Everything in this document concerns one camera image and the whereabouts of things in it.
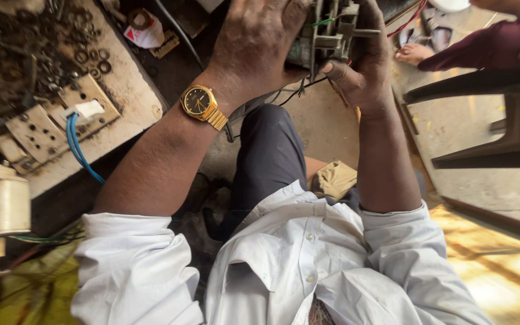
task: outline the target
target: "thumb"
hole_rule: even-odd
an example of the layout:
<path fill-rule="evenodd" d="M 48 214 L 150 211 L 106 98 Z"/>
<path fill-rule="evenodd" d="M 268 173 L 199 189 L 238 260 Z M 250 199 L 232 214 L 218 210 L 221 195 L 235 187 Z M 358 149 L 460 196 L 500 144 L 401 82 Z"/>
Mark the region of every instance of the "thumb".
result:
<path fill-rule="evenodd" d="M 363 75 L 352 70 L 346 63 L 339 61 L 327 62 L 320 72 L 324 73 L 341 88 L 364 88 L 366 82 Z"/>

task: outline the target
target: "beige cloth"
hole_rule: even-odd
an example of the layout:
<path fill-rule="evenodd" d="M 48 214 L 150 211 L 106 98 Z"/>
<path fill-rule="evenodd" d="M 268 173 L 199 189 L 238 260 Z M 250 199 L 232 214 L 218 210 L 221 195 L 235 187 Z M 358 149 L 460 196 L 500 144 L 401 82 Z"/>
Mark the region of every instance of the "beige cloth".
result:
<path fill-rule="evenodd" d="M 316 172 L 311 182 L 312 192 L 338 201 L 357 183 L 357 173 L 340 160 L 331 162 Z"/>

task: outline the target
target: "gold wristwatch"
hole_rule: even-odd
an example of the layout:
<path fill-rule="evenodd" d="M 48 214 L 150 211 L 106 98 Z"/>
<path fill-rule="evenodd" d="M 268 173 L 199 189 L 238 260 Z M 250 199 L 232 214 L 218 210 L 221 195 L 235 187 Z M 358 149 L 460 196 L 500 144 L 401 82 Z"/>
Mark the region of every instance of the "gold wristwatch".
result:
<path fill-rule="evenodd" d="M 190 85 L 180 97 L 180 103 L 184 112 L 190 117 L 207 121 L 218 131 L 228 121 L 224 114 L 218 110 L 218 103 L 214 98 L 212 89 L 202 85 Z"/>

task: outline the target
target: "black watch dial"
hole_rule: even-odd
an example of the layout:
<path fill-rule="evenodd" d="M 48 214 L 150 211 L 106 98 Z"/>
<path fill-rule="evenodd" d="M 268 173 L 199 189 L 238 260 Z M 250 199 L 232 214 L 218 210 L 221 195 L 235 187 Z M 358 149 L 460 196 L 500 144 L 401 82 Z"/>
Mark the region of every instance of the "black watch dial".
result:
<path fill-rule="evenodd" d="M 192 114 L 204 113 L 210 106 L 210 96 L 204 89 L 192 89 L 185 96 L 184 105 Z"/>

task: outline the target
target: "white plug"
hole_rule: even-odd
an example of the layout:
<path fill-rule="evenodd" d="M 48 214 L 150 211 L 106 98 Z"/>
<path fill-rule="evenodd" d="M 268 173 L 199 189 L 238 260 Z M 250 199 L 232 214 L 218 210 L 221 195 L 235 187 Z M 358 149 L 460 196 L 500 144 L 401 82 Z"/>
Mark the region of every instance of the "white plug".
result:
<path fill-rule="evenodd" d="M 77 113 L 76 125 L 86 125 L 98 119 L 104 112 L 105 110 L 102 105 L 100 105 L 97 100 L 93 100 L 69 107 L 61 112 L 60 116 L 62 120 L 67 122 L 68 116 Z"/>

